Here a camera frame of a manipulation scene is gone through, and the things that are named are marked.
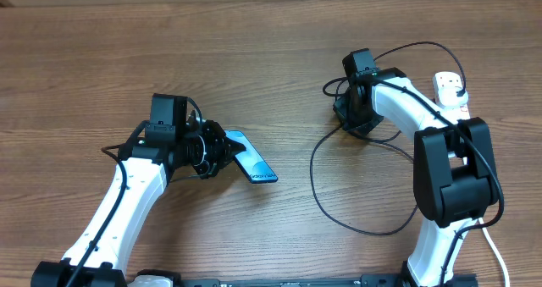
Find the blue Samsung Galaxy smartphone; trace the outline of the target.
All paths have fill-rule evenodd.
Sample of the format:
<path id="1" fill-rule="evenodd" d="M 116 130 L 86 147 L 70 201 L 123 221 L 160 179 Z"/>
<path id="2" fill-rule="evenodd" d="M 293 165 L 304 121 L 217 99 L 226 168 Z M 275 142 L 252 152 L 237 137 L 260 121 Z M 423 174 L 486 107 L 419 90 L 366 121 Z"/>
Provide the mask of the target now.
<path id="1" fill-rule="evenodd" d="M 241 143 L 246 150 L 235 155 L 235 162 L 252 184 L 267 184 L 278 181 L 278 176 L 263 159 L 254 145 L 239 130 L 226 130 L 226 137 Z"/>

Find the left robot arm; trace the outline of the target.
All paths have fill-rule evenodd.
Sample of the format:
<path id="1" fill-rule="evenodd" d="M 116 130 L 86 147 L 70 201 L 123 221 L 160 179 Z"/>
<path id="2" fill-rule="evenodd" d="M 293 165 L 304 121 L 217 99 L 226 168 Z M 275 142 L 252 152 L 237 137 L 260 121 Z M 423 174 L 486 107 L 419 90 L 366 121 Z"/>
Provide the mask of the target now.
<path id="1" fill-rule="evenodd" d="M 193 99 L 154 94 L 148 120 L 125 143 L 105 146 L 115 175 L 84 233 L 58 262 L 40 262 L 33 286 L 124 286 L 125 271 L 141 228 L 177 168 L 191 166 L 199 179 L 215 176 L 244 144 L 206 120 Z"/>

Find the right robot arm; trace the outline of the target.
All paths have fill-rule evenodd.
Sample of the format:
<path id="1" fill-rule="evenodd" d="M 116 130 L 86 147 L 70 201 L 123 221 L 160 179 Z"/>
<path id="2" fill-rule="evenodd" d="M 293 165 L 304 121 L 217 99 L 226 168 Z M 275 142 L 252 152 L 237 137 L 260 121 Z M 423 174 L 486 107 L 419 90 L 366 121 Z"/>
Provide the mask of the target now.
<path id="1" fill-rule="evenodd" d="M 365 274 L 364 286 L 475 286 L 473 274 L 456 275 L 454 263 L 468 232 L 485 229 L 483 216 L 504 196 L 496 175 L 489 126 L 471 117 L 465 74 L 433 76 L 434 97 L 418 91 L 397 68 L 380 69 L 364 48 L 342 60 L 347 83 L 333 109 L 343 130 L 359 139 L 383 119 L 412 140 L 413 194 L 423 222 L 413 253 L 398 274 Z"/>

